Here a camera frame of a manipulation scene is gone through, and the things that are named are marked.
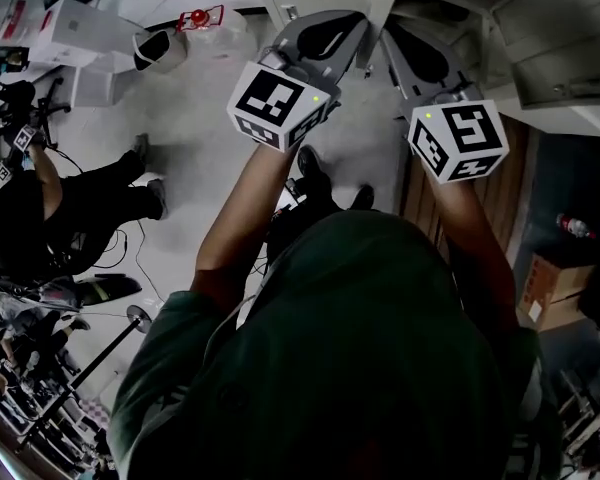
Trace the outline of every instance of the wooden panel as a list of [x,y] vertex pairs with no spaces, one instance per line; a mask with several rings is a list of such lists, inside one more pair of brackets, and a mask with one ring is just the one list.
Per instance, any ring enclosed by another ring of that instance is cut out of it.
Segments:
[[442,259],[447,263],[451,263],[451,257],[449,253],[449,244],[447,243],[447,237],[444,235],[444,231],[442,231],[442,226],[440,226],[440,233],[438,234],[438,242],[436,243],[436,247],[438,248],[438,252]]
[[483,176],[482,178],[478,178],[473,182],[473,188],[475,189],[478,200],[481,203],[484,203],[484,197],[487,195],[487,181],[489,181],[489,178]]
[[433,203],[433,212],[431,214],[431,223],[429,224],[429,233],[427,236],[431,243],[438,243],[438,234],[440,230],[440,214],[438,213],[438,209],[436,208],[435,200]]
[[484,207],[484,213],[487,215],[489,223],[493,227],[493,219],[496,213],[496,205],[498,204],[498,197],[500,196],[500,186],[502,181],[502,164],[493,171],[487,180],[487,193],[484,197],[482,206]]
[[420,209],[418,210],[416,225],[420,228],[420,231],[427,236],[429,236],[429,229],[431,229],[434,206],[435,199],[433,197],[433,192],[429,186],[429,183],[425,181],[422,187],[422,199],[420,201]]
[[509,122],[507,127],[507,136],[511,138],[510,144],[515,144],[515,149],[512,147],[512,154],[506,161],[512,163],[511,180],[509,181],[509,190],[506,195],[507,204],[504,209],[504,218],[502,226],[498,231],[498,242],[506,250],[513,232],[513,225],[518,212],[518,201],[520,199],[520,190],[522,188],[522,176],[524,174],[525,160],[527,155],[527,146],[529,144],[529,127],[516,121],[515,119],[507,118],[505,122]]
[[[507,137],[512,137],[513,135],[509,134],[507,127],[505,125],[505,131],[507,132]],[[505,212],[507,210],[507,205],[511,202],[509,201],[509,193],[511,191],[511,183],[514,178],[513,169],[515,168],[514,157],[517,154],[518,149],[518,141],[510,140],[509,141],[509,155],[504,159],[502,164],[500,165],[500,171],[502,173],[500,178],[500,188],[498,189],[498,199],[495,203],[493,220],[491,221],[491,227],[493,229],[493,234],[498,240],[500,247],[503,250],[506,250],[507,244],[502,243],[502,228],[504,227],[504,218]]]
[[416,223],[418,220],[418,209],[422,198],[422,186],[425,182],[424,169],[419,158],[411,156],[409,169],[409,186],[407,187],[407,198],[402,210],[402,217],[409,222]]

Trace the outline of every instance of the white box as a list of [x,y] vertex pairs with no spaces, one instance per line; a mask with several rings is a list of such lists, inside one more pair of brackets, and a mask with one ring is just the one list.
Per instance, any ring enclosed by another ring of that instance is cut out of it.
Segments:
[[487,176],[509,154],[492,100],[414,108],[409,144],[440,183]]
[[248,62],[229,99],[227,112],[236,129],[279,151],[287,151],[325,120],[334,96]]
[[116,14],[60,0],[47,11],[29,60],[121,73],[135,69],[132,37],[145,33]]

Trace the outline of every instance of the hand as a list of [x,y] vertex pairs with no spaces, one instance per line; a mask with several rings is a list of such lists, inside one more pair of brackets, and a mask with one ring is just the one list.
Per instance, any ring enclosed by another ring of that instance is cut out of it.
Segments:
[[17,368],[19,368],[18,361],[16,361],[15,357],[10,356],[7,358],[7,361],[9,361],[9,366],[11,366],[12,370],[15,371]]
[[22,147],[26,145],[26,148],[30,148],[32,145],[39,145],[44,147],[46,145],[44,132],[28,124],[21,126],[21,123],[14,124],[4,134],[4,141],[10,147],[17,147],[22,150]]

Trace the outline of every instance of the person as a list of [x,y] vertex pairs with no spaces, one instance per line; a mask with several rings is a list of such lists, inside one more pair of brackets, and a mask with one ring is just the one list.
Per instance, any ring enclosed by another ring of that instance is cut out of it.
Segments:
[[32,141],[34,171],[16,173],[0,188],[0,277],[25,285],[79,274],[99,259],[125,222],[166,217],[160,180],[131,187],[145,171],[149,142],[136,138],[117,162],[60,178]]
[[397,216],[308,197],[236,329],[293,158],[256,149],[153,322],[113,409],[121,478],[556,478],[537,336],[470,182],[430,180],[451,268]]
[[41,318],[42,312],[34,304],[0,296],[0,347],[7,358],[13,359],[13,338],[25,333]]
[[[11,372],[19,376],[26,372],[33,382],[49,376],[54,377],[61,384],[66,382],[55,354],[67,344],[69,336],[74,331],[88,331],[91,326],[77,317],[68,326],[54,333],[54,327],[61,316],[59,311],[50,311],[26,334],[1,341],[0,392],[2,394],[10,384],[9,378],[13,380]],[[4,360],[9,362],[10,371],[3,369]]]

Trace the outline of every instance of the sleeve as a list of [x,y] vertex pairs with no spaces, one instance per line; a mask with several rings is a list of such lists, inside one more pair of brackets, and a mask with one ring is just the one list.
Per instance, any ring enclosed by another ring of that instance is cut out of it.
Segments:
[[17,174],[0,188],[0,271],[20,278],[39,274],[49,254],[43,222],[42,186],[35,172]]
[[534,471],[536,478],[555,479],[562,462],[562,423],[543,371],[538,335],[521,327],[503,337],[495,353],[515,415],[504,478]]
[[207,341],[222,321],[222,314],[205,295],[176,292],[169,297],[116,397],[107,436],[116,464],[126,462],[150,409],[158,403],[169,405],[192,382]]
[[2,335],[2,339],[10,340],[10,339],[13,339],[13,337],[15,335],[16,335],[16,330],[13,328],[13,326],[7,325],[7,327],[5,328],[4,334]]

